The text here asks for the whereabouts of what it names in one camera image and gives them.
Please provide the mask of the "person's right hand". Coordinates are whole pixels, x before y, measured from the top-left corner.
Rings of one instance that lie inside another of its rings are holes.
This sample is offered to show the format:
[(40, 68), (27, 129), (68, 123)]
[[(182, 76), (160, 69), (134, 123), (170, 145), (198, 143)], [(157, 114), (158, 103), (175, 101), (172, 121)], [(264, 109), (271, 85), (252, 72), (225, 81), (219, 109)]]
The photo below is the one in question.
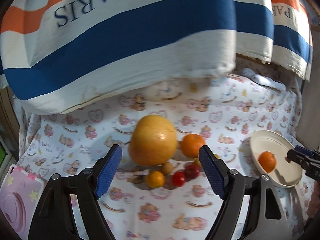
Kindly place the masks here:
[(310, 198), (309, 206), (308, 206), (308, 217), (314, 218), (319, 210), (320, 207), (320, 189), (319, 189), (319, 182), (315, 182), (313, 186), (313, 193)]

